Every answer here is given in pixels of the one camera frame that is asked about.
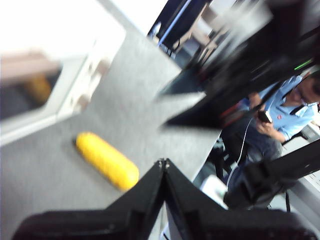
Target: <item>black chair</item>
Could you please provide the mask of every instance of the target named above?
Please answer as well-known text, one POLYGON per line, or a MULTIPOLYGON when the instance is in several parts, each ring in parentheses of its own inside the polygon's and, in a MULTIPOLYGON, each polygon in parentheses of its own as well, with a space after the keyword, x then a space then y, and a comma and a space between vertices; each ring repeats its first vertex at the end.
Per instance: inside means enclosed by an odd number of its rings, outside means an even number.
MULTIPOLYGON (((302 137, 308 140, 308 138, 305 135, 303 135, 303 133, 300 131, 297 134, 293 135, 292 138, 290 138, 288 141, 285 141, 284 143, 282 143, 282 146, 297 137, 302 137)), ((232 170, 231 165, 238 160, 241 153, 241 147, 243 144, 243 139, 237 134, 234 134, 228 137, 227 139, 222 139, 222 140, 225 146, 225 150, 223 150, 223 148, 213 147, 206 159, 207 162, 210 162, 214 165, 216 176, 220 180, 224 178, 224 174, 223 174, 224 170, 227 171, 228 174, 231 172, 232 170)), ((243 144, 241 158, 238 163, 239 165, 245 161, 248 153, 248 147, 249 146, 247 143, 243 144)))

